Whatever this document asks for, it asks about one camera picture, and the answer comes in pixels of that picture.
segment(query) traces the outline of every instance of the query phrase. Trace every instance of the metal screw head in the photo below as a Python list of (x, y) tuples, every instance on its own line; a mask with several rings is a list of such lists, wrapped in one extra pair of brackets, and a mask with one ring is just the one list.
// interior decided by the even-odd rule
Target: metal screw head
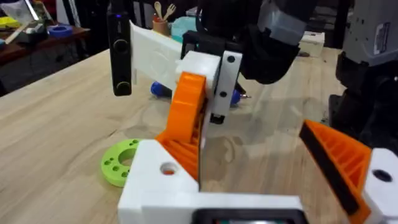
[(233, 62), (235, 61), (235, 57), (234, 57), (234, 56), (228, 56), (228, 58), (226, 58), (226, 60), (227, 60), (229, 63), (233, 63)]

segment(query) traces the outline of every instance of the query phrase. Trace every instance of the orange 3d printed part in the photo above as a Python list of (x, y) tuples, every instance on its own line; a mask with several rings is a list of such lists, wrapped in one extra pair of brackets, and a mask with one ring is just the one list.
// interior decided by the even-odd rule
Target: orange 3d printed part
[(198, 155), (204, 116), (206, 78), (183, 72), (170, 106), (167, 126), (156, 140), (198, 180)]
[(364, 223), (370, 209), (361, 196), (371, 149), (328, 126), (305, 120), (300, 132), (350, 223)]

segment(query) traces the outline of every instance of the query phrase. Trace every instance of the cup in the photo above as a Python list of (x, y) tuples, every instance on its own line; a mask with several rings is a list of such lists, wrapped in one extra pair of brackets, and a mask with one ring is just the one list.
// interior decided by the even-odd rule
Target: cup
[(170, 37), (170, 28), (167, 21), (161, 21), (159, 18), (156, 18), (152, 22), (154, 25), (154, 31)]

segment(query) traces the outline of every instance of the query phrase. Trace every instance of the green ring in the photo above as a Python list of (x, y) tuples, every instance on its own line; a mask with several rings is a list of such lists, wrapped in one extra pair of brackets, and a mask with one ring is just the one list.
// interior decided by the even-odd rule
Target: green ring
[(128, 139), (111, 146), (101, 160), (101, 170), (105, 179), (117, 187), (126, 183), (130, 167), (121, 164), (127, 159), (134, 159), (140, 139)]

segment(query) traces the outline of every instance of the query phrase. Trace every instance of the workbench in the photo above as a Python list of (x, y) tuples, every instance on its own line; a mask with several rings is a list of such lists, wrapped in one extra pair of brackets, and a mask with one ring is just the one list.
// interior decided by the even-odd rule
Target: workbench
[[(201, 158), (203, 191), (299, 195), (310, 223), (344, 214), (299, 139), (304, 118), (327, 122), (328, 97), (341, 94), (338, 50), (296, 58), (273, 85), (239, 78), (253, 97), (212, 124)], [(132, 96), (115, 97), (105, 51), (0, 98), (0, 223), (117, 223), (122, 189), (100, 160), (128, 138), (153, 139), (170, 100), (138, 76)]]

